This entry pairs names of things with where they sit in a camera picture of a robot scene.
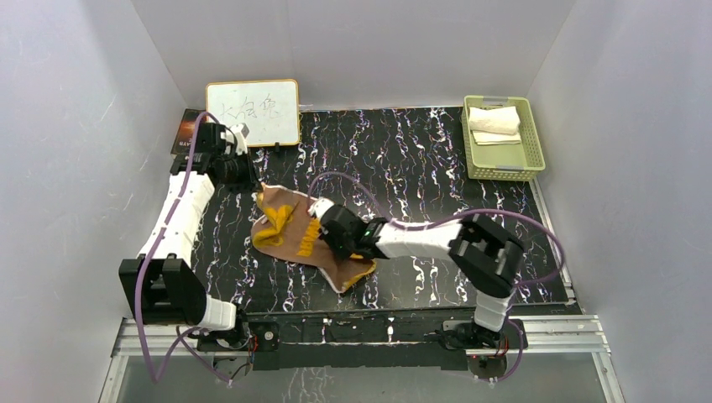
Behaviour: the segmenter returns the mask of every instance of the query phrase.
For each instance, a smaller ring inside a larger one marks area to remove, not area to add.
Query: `brown cloth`
[[[318,238],[319,221],[311,218],[304,193],[283,186],[262,185],[257,206],[262,216],[252,226],[252,244],[277,259],[316,266],[337,293],[346,291],[365,275],[373,273],[376,263],[361,256],[338,261],[327,243]]]

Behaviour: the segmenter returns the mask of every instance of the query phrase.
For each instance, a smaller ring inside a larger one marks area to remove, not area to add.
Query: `small whiteboard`
[[[249,147],[300,142],[299,95],[294,80],[215,82],[205,89],[206,110],[230,127],[245,123]]]

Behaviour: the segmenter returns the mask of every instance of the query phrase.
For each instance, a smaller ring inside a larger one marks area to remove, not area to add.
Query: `basket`
[[[477,145],[468,127],[469,109],[516,107],[521,121],[520,144]],[[482,97],[468,95],[463,108],[463,136],[467,157],[468,178],[495,181],[531,181],[546,168],[537,127],[531,115],[529,101],[521,97]]]

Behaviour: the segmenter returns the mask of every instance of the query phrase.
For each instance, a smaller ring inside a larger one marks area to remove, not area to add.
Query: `table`
[[[254,149],[262,180],[306,192],[316,175],[337,170],[358,178],[404,221],[437,220],[474,207],[520,212],[541,221],[529,183],[467,178],[459,107],[421,107],[301,114],[301,144],[279,154]],[[316,195],[364,215],[374,207],[340,178],[321,182]],[[434,259],[380,260],[376,271],[337,295],[313,267],[263,255],[249,229],[261,216],[252,198],[219,186],[194,249],[193,267],[211,296],[248,312],[348,311],[472,306],[475,290],[450,263]],[[526,244],[524,280],[554,270],[546,237],[527,224],[496,217]],[[520,288],[517,304],[568,300],[557,280]]]

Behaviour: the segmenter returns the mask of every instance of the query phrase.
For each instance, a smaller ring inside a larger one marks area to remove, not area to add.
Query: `folded cloth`
[[[472,132],[474,137],[474,142],[477,145],[498,145],[498,144],[519,144],[521,143],[521,136],[517,131],[514,134],[499,134],[499,133],[488,133],[488,132]]]
[[[289,262],[316,266],[334,292],[342,293],[374,272],[376,263],[352,255],[338,260],[318,238],[319,221],[306,212],[304,193],[283,186],[262,185],[257,206],[264,215],[252,226],[252,244],[263,254]]]
[[[515,134],[519,130],[519,115],[516,107],[498,107],[495,109],[469,109],[469,129],[475,132]]]

